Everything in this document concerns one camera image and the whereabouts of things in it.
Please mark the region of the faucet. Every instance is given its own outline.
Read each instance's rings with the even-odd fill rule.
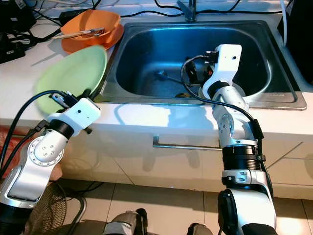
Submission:
[[[181,8],[183,13],[185,14],[186,21],[188,22],[196,21],[197,0],[189,0],[188,7],[184,3],[182,3],[180,0],[177,1],[177,4]]]

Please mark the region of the stainless steel sink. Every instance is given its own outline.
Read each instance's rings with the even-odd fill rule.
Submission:
[[[241,44],[234,82],[251,107],[305,109],[306,103],[263,21],[128,23],[98,90],[97,102],[201,104],[186,93],[179,71],[187,57],[220,44]],[[205,64],[196,63],[203,78]]]

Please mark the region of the countertop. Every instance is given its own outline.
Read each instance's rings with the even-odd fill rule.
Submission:
[[[201,21],[231,21],[231,20],[264,20],[276,38],[281,51],[296,78],[307,103],[304,111],[255,109],[249,111],[259,120],[267,139],[284,139],[298,141],[313,140],[313,86],[310,86],[301,76],[288,50],[282,47],[282,40],[276,30],[279,15],[200,15]],[[167,18],[163,16],[141,16],[122,19],[127,22],[183,22],[184,17]],[[56,26],[46,20],[40,20],[32,28],[34,35],[42,37],[56,29]],[[49,40],[37,44],[26,52],[26,56],[14,61],[0,64],[0,125],[10,125],[19,108],[27,99],[34,95],[34,86],[41,74],[53,63],[61,60],[67,54],[61,48],[61,40]],[[213,135],[218,136],[217,124],[212,116],[211,106],[181,106],[181,105],[146,105],[146,104],[111,104],[98,103],[101,117],[93,128],[100,131],[131,130],[136,132],[151,132],[168,134]],[[45,117],[36,104],[31,104],[22,115],[19,126],[31,127]]]

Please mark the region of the drawer handle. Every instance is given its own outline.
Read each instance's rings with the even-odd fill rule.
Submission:
[[[215,151],[221,151],[222,150],[219,147],[166,144],[166,143],[159,143],[158,141],[159,141],[159,136],[153,136],[152,147],[154,147],[154,148],[180,148],[180,149],[191,149],[191,150],[215,150]]]

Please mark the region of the utensil in sink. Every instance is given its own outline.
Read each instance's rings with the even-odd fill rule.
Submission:
[[[98,37],[99,35],[101,35],[103,33],[105,33],[105,30],[102,27],[102,28],[94,28],[94,29],[90,29],[90,30],[83,30],[83,31],[79,31],[76,33],[62,34],[59,36],[52,37],[52,39],[73,38],[73,37],[82,36],[82,35],[89,35],[89,36]]]

